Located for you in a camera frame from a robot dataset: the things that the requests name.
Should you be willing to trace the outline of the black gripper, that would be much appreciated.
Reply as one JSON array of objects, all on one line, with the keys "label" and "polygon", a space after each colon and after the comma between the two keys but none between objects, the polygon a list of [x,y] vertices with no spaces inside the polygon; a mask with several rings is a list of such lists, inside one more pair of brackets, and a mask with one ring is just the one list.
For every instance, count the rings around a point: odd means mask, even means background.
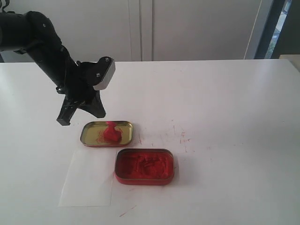
[{"label": "black gripper", "polygon": [[100,92],[95,91],[88,80],[88,70],[95,62],[55,62],[56,91],[65,95],[60,113],[56,119],[62,126],[69,126],[78,106],[96,118],[106,116]]}]

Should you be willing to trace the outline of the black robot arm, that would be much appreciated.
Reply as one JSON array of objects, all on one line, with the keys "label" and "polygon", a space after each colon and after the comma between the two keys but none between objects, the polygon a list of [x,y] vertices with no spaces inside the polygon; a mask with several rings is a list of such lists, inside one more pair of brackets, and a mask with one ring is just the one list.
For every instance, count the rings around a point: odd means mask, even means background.
[{"label": "black robot arm", "polygon": [[57,121],[70,125],[77,109],[96,118],[106,115],[97,87],[104,83],[112,58],[101,57],[98,62],[74,61],[62,44],[50,19],[29,11],[25,14],[0,14],[0,50],[28,54],[64,95]]}]

